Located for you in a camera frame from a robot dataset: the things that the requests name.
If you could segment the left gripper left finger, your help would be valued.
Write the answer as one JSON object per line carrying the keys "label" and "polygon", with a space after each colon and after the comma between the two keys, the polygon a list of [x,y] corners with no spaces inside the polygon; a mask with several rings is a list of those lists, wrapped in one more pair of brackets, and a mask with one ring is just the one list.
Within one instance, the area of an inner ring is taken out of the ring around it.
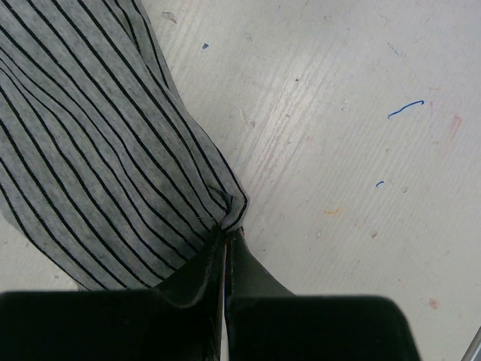
{"label": "left gripper left finger", "polygon": [[225,236],[144,290],[1,295],[3,360],[218,360]]}

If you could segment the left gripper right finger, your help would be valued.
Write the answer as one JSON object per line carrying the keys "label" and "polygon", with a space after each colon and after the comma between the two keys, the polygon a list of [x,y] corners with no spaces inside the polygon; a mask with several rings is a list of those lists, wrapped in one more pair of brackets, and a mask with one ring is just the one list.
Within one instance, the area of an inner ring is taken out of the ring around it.
{"label": "left gripper right finger", "polygon": [[418,360],[401,309],[381,296],[296,296],[251,254],[227,243],[225,321],[230,360]]}

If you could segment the grey striped underwear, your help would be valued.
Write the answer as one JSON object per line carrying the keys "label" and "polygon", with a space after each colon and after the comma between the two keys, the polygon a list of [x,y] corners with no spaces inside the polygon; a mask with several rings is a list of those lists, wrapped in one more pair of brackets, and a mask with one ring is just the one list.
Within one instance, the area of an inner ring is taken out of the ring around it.
{"label": "grey striped underwear", "polygon": [[248,204],[140,1],[1,3],[1,212],[79,287],[154,287]]}

